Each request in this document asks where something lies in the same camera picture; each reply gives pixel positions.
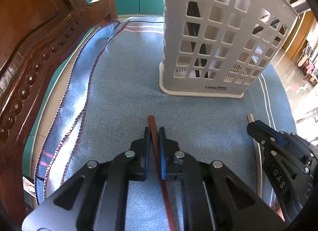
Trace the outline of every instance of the wooden chair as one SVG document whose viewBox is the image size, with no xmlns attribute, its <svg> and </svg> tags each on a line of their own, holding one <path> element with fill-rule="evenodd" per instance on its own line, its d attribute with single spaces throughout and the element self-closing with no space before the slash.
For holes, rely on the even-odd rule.
<svg viewBox="0 0 318 231">
<path fill-rule="evenodd" d="M 0 0 L 0 11 L 0 203 L 21 226 L 22 156 L 50 79 L 88 29 L 117 15 L 114 0 Z"/>
</svg>

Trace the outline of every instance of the wooden stick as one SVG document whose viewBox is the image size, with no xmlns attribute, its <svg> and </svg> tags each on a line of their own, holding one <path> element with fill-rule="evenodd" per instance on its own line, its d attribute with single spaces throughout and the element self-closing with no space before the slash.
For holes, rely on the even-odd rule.
<svg viewBox="0 0 318 231">
<path fill-rule="evenodd" d="M 160 183 L 161 192 L 162 192 L 162 196 L 163 196 L 163 201 L 164 201 L 165 208 L 166 208 L 169 229 L 170 229 L 170 231 L 176 231 L 175 224 L 173 221 L 173 215 L 172 215 L 172 209 L 171 209 L 171 204 L 170 204 L 170 200 L 169 200 L 167 184 L 166 184 L 165 180 L 163 180 L 161 178 L 160 148 L 159 148 L 159 143 L 158 143 L 158 134 L 157 134 L 155 117 L 153 115 L 148 116 L 148 123 L 149 123 L 150 132 L 151 132 L 156 168 L 157 168 L 159 183 Z"/>
</svg>

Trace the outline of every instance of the white stripe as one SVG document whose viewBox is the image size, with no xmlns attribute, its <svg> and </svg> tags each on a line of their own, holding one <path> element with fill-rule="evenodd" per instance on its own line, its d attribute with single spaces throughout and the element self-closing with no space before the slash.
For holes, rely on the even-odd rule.
<svg viewBox="0 0 318 231">
<path fill-rule="evenodd" d="M 266 89 L 267 98 L 268 98 L 268 107 L 269 107 L 269 111 L 270 111 L 270 113 L 271 113 L 271 102 L 270 102 L 270 100 L 269 100 L 269 95 L 268 95 L 266 80 L 265 80 L 263 74 L 261 74 L 261 76 L 262 76 L 262 78 L 263 78 L 263 80 L 264 80 L 265 89 Z M 272 114 L 272 113 L 271 113 L 271 120 L 273 121 L 274 130 L 276 130 L 276 126 L 275 126 L 275 122 L 274 122 L 274 118 L 273 118 L 273 114 Z M 272 196 L 273 196 L 273 192 L 274 192 L 274 189 L 272 188 L 272 189 L 271 189 L 271 198 L 272 198 Z M 274 201 L 273 201 L 273 202 L 272 202 L 272 199 L 271 199 L 271 204 L 274 203 L 275 200 L 276 200 L 276 194 L 274 194 Z"/>
<path fill-rule="evenodd" d="M 267 96 L 268 96 L 268 90 L 267 90 L 265 78 L 264 78 L 263 74 L 261 74 L 261 76 L 262 76 L 263 79 L 264 79 L 264 84 L 265 84 L 265 88 L 266 88 L 266 93 L 267 93 Z M 266 113 L 267 113 L 267 117 L 268 117 L 269 126 L 271 127 L 271 120 L 270 120 L 270 118 L 269 118 L 269 113 L 268 113 L 268 109 L 267 109 L 267 99 L 266 99 L 264 87 L 263 87 L 263 84 L 262 84 L 262 81 L 261 81 L 260 77 L 258 77 L 258 79 L 259 79 L 259 81 L 260 81 L 260 85 L 261 85 L 262 90 L 263 90 L 264 102 L 265 102 L 265 109 L 266 109 Z M 273 200 L 273 192 L 274 192 L 274 189 L 272 188 L 272 189 L 271 189 L 271 201 L 270 201 L 270 203 L 269 203 L 270 205 L 272 204 L 272 200 Z"/>
<path fill-rule="evenodd" d="M 269 119 L 269 114 L 268 114 L 268 110 L 267 110 L 267 103 L 266 103 L 266 96 L 265 96 L 265 91 L 264 91 L 264 87 L 263 87 L 263 84 L 262 84 L 262 81 L 260 80 L 260 77 L 258 77 L 259 81 L 260 81 L 260 85 L 262 87 L 262 90 L 263 90 L 263 95 L 264 95 L 264 102 L 265 102 L 265 109 L 266 109 L 266 113 L 267 113 L 267 117 L 268 117 L 268 122 L 269 122 L 269 126 L 271 127 L 271 121 Z M 269 202 L 269 205 L 271 205 L 271 202 L 273 200 L 273 192 L 274 192 L 274 189 L 272 188 L 271 189 L 271 200 Z"/>
<path fill-rule="evenodd" d="M 269 107 L 269 112 L 271 113 L 271 102 L 269 100 L 269 95 L 268 95 L 268 90 L 267 90 L 267 85 L 266 85 L 266 80 L 263 76 L 263 74 L 260 74 L 262 76 L 262 78 L 264 79 L 264 84 L 265 84 L 265 90 L 267 93 L 267 98 L 268 98 L 268 107 Z M 274 126 L 274 130 L 276 130 L 276 126 L 275 126 L 275 122 L 274 122 L 274 118 L 273 118 L 273 114 L 271 113 L 271 121 L 273 122 L 273 126 Z"/>
</svg>

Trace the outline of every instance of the blue towel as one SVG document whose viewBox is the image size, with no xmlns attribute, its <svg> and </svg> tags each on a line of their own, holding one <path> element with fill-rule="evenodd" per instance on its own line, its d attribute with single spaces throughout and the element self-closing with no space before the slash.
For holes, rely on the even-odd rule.
<svg viewBox="0 0 318 231">
<path fill-rule="evenodd" d="M 158 26 L 163 26 L 162 18 L 132 18 L 116 28 L 116 36 L 92 74 L 85 117 L 80 122 L 83 128 L 66 180 L 89 160 L 103 163 L 128 150 L 133 140 L 143 136 L 147 116 L 154 115 L 157 127 L 164 126 L 167 138 L 176 140 L 181 150 L 205 163 L 222 161 L 256 191 L 255 151 L 246 132 L 247 114 L 277 130 L 296 132 L 274 68 L 269 65 L 242 99 L 169 96 L 159 89 L 163 29 Z M 95 58 L 96 52 L 87 57 Z M 126 231 L 169 229 L 153 157 L 151 162 L 146 182 L 129 183 Z M 179 183 L 169 183 L 168 188 L 175 221 L 183 230 Z M 264 177 L 263 200 L 271 204 L 273 198 Z"/>
</svg>

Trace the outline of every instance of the white plastic basket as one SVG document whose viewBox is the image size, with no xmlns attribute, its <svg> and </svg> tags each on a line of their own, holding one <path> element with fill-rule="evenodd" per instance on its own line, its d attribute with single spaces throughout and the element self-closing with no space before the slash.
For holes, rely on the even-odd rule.
<svg viewBox="0 0 318 231">
<path fill-rule="evenodd" d="M 165 0 L 160 89 L 242 98 L 299 15 L 287 0 Z M 263 28 L 255 33 L 255 28 Z"/>
</svg>

